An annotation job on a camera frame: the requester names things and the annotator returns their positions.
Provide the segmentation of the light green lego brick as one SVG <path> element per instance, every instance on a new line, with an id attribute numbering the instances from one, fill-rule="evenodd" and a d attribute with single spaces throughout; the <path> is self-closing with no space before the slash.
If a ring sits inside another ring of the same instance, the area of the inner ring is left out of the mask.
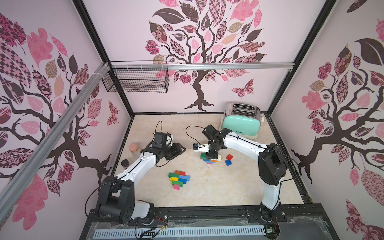
<path id="1" fill-rule="evenodd" d="M 171 183 L 172 183 L 173 186 L 177 185 L 177 186 L 182 187 L 184 185 L 183 182 L 179 182 L 179 181 L 171 181 Z"/>

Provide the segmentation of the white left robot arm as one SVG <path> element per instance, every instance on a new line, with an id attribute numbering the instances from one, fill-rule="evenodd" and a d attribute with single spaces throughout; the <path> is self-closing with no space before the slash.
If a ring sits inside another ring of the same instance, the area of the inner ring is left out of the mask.
<path id="1" fill-rule="evenodd" d="M 125 171 L 108 177 L 97 189 L 99 197 L 89 216 L 94 222 L 117 222 L 127 224 L 141 219 L 147 223 L 154 219 L 154 204 L 135 199 L 135 184 L 155 167 L 161 159 L 171 161 L 186 151 L 179 143 L 154 146 L 149 143 L 140 157 Z"/>

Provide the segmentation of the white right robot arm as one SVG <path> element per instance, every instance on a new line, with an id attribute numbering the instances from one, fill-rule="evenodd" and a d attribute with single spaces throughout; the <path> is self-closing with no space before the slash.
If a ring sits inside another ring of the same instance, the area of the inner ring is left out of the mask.
<path id="1" fill-rule="evenodd" d="M 202 133 L 208 142 L 204 145 L 196 143 L 193 149 L 205 153 L 207 160 L 217 159 L 220 150 L 232 149 L 258 164 L 258 175 L 264 183 L 260 212 L 267 215 L 277 210 L 281 204 L 281 187 L 287 181 L 285 177 L 289 169 L 288 156 L 282 153 L 281 148 L 274 143 L 257 143 L 226 128 L 217 130 L 212 125 L 205 127 Z"/>

